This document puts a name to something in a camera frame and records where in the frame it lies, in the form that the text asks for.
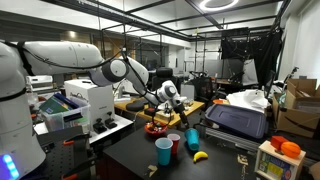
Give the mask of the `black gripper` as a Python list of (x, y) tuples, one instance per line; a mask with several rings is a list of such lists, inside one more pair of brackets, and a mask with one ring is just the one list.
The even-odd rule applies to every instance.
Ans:
[(179, 117), (180, 117), (182, 123), (184, 124), (184, 126), (188, 127), (189, 126), (189, 122), (187, 120), (187, 116), (184, 113), (184, 111), (185, 111), (184, 106), (181, 103), (179, 103), (179, 104), (174, 105), (173, 109), (179, 115)]

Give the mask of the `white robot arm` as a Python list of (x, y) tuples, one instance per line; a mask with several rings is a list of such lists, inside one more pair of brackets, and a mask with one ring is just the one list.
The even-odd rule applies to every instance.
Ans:
[(0, 42), (0, 180), (18, 180), (46, 159), (46, 153), (33, 131), (28, 105), (28, 75), (89, 73), (97, 86), (123, 79), (151, 104), (169, 103), (182, 120), (184, 106), (172, 81), (155, 91), (146, 87), (148, 70), (123, 51), (105, 60), (99, 49), (88, 43), (70, 41)]

